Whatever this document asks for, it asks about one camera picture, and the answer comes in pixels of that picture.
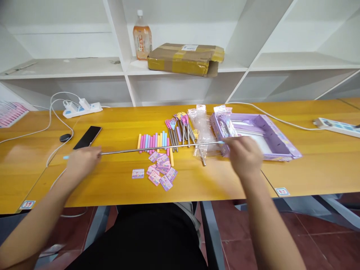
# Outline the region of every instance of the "hand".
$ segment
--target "hand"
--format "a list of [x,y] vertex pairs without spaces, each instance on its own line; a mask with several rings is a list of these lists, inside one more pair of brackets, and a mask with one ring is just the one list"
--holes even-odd
[[240,179],[260,173],[263,153],[253,138],[241,136],[225,138],[223,141],[230,148],[231,165]]
[[67,162],[66,174],[79,182],[91,173],[101,160],[101,146],[83,147],[73,151]]

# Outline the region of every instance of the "floor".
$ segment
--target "floor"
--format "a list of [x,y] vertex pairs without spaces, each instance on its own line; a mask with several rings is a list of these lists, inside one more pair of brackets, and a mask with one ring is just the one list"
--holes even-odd
[[[346,194],[342,202],[360,203],[360,193]],[[257,269],[249,232],[247,212],[238,211],[233,201],[213,201],[215,217],[222,239],[225,267],[229,270]],[[68,208],[66,215],[82,213],[84,208]],[[60,218],[48,246],[65,244],[59,256],[41,270],[63,270],[83,250],[86,235],[96,212],[89,207],[86,214],[76,218]],[[116,219],[117,211],[111,207],[107,228]],[[294,213],[281,213],[308,270],[353,270],[360,269],[360,232],[354,232],[333,223]],[[196,217],[201,221],[198,207]],[[201,251],[206,259],[205,242]]]

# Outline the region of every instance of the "power strip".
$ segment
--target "power strip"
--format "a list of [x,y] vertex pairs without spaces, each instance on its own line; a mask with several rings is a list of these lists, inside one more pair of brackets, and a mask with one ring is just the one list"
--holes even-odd
[[314,120],[314,125],[316,125],[318,128],[328,128],[327,130],[329,131],[360,138],[360,128],[356,128],[354,125],[325,118],[317,118]]
[[65,116],[66,118],[73,118],[75,116],[81,116],[89,113],[98,113],[100,111],[102,111],[102,107],[100,105],[100,102],[97,102],[90,104],[90,110],[88,111],[86,111],[82,106],[78,106],[77,112],[71,112],[69,110],[65,110],[63,112],[63,116]]

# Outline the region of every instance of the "black phone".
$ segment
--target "black phone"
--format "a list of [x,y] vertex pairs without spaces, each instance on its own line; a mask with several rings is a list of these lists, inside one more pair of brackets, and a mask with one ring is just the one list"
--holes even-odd
[[85,134],[82,136],[80,141],[75,145],[75,147],[73,149],[75,150],[75,149],[90,146],[93,143],[93,141],[96,139],[96,137],[98,136],[101,129],[102,129],[102,127],[95,127],[95,126],[89,127],[87,132],[85,132]]

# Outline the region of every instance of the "wooden desk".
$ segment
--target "wooden desk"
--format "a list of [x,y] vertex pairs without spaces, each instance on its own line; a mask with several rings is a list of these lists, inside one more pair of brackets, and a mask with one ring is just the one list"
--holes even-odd
[[[66,120],[69,126],[76,122]],[[49,112],[29,112],[12,127],[0,129],[0,141],[44,129],[48,123]],[[65,133],[70,133],[69,129],[53,117],[48,130],[0,144],[0,214],[19,209]]]
[[[165,130],[165,119],[174,113],[194,106],[157,106],[138,108],[109,108],[92,115],[84,115],[77,122],[72,142],[61,148],[45,170],[27,200],[39,201],[65,168],[64,155],[68,155],[90,125],[103,130],[94,142],[103,151],[134,149],[139,133],[155,134]],[[165,192],[155,187],[145,175],[144,179],[131,179],[133,169],[145,169],[152,164],[149,154],[138,152],[113,154],[102,157],[95,171],[72,194],[67,207],[102,206],[115,204],[165,203],[177,201],[207,201],[245,198],[241,184],[230,163],[223,158],[207,158],[203,167],[193,157],[194,148],[179,149],[174,153],[174,168],[178,175],[174,187]],[[266,181],[273,197],[276,193]]]
[[[324,117],[360,123],[360,111],[340,100],[262,103],[266,112],[293,124],[314,128]],[[273,120],[303,154],[290,162],[264,162],[262,171],[274,188],[285,187],[291,196],[360,191],[360,139],[326,130],[305,131]]]
[[348,98],[348,99],[340,99],[341,101],[345,101],[346,103],[358,108],[360,110],[360,97]]

